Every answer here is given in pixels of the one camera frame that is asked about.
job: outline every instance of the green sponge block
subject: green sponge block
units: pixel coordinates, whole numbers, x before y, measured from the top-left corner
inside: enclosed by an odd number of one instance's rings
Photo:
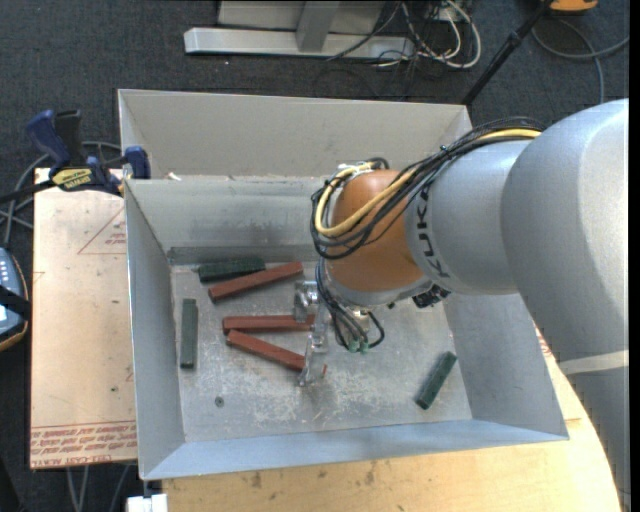
[[[416,399],[416,403],[423,409],[428,409],[433,404],[440,388],[444,384],[445,379],[451,373],[453,365],[456,364],[458,358],[452,352],[446,352],[437,366],[431,372],[429,379],[425,383],[420,395]]]
[[[254,272],[265,270],[262,258],[247,256],[245,258],[228,258],[200,265],[198,277],[201,283],[210,283],[220,279],[233,279]]]
[[[198,306],[195,299],[182,299],[180,368],[193,369],[198,356]]]

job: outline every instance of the black carpet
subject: black carpet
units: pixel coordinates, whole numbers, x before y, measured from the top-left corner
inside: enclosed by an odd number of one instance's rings
[[[582,16],[561,19],[603,49],[629,34],[629,4],[601,0]],[[479,64],[451,71],[423,62],[410,72],[406,64],[374,69],[345,59],[186,56],[184,32],[213,25],[215,2],[0,0],[0,195],[12,190],[39,156],[25,124],[41,110],[79,108],[84,139],[118,143],[119,88],[459,103],[536,5],[537,0],[474,0],[473,18],[482,37]],[[543,18],[538,32],[561,51],[587,51],[557,16]],[[605,100],[628,97],[628,46],[602,59],[602,70]],[[474,124],[511,115],[550,124],[598,100],[592,60],[562,59],[528,37],[477,97],[471,113]],[[25,210],[21,218],[31,220],[32,212]],[[10,249],[29,276],[31,231],[14,226]],[[72,510],[64,471],[28,468],[29,376],[27,336],[0,353],[0,457],[28,510]],[[108,509],[121,472],[119,465],[91,468],[85,510]],[[79,485],[81,470],[74,474]],[[130,471],[123,496],[141,492],[141,482]]]

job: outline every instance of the red block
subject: red block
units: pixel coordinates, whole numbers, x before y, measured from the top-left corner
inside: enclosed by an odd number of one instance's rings
[[[238,277],[225,281],[224,283],[213,285],[209,288],[209,297],[213,302],[238,295],[247,290],[265,286],[267,284],[282,281],[289,277],[302,274],[304,269],[302,263],[295,261],[293,263],[286,263],[278,267],[262,270],[249,274],[247,276]]]
[[[304,369],[304,356],[290,350],[277,347],[259,338],[254,338],[240,331],[230,331],[227,345],[255,354],[269,361],[279,363],[287,368],[301,372]]]
[[[308,315],[304,322],[298,322],[291,315],[227,316],[222,319],[222,331],[242,332],[299,332],[310,331],[315,315]]]

